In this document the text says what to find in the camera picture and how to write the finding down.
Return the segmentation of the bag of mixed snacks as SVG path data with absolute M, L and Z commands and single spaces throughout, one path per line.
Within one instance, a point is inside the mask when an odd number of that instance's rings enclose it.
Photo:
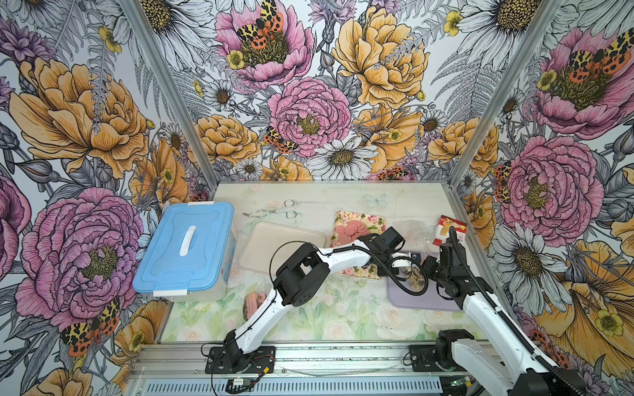
M 427 281 L 416 265 L 401 267 L 400 277 L 405 279 L 406 287 L 413 292 L 421 292 L 427 287 Z

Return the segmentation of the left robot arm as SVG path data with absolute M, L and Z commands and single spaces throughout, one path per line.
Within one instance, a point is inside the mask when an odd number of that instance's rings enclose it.
M 241 327 L 226 335 L 220 352 L 224 359 L 222 366 L 230 373 L 245 370 L 264 338 L 283 316 L 310 301 L 333 273 L 374 263 L 405 293 L 423 295 L 428 288 L 427 277 L 424 277 L 423 289 L 413 291 L 405 286 L 406 279 L 397 275 L 400 269 L 394 265 L 398 262 L 405 262 L 412 271 L 418 270 L 424 275 L 423 260 L 401 252 L 404 245 L 405 240 L 392 227 L 383 234 L 361 236 L 335 248 L 318 248 L 304 242 L 270 275 L 272 290 L 263 304 Z

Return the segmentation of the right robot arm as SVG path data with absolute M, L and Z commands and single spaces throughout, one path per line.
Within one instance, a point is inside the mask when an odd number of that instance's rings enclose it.
M 466 249 L 454 237 L 440 246 L 439 258 L 426 260 L 424 273 L 451 298 L 495 349 L 498 360 L 464 329 L 439 333 L 435 363 L 462 368 L 491 395 L 585 395 L 583 378 L 559 366 L 512 320 L 497 296 L 467 264 Z

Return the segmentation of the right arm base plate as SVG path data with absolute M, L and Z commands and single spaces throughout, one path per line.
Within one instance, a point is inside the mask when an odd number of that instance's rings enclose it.
M 408 353 L 410 366 L 414 372 L 422 373 L 444 371 L 444 368 L 442 368 L 439 364 L 436 346 L 410 345 Z

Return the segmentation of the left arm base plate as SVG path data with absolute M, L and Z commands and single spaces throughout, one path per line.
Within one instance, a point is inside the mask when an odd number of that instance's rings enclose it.
M 247 354 L 241 354 L 233 347 L 216 346 L 207 354 L 205 373 L 215 375 L 273 372 L 276 352 L 275 346 L 262 346 Z

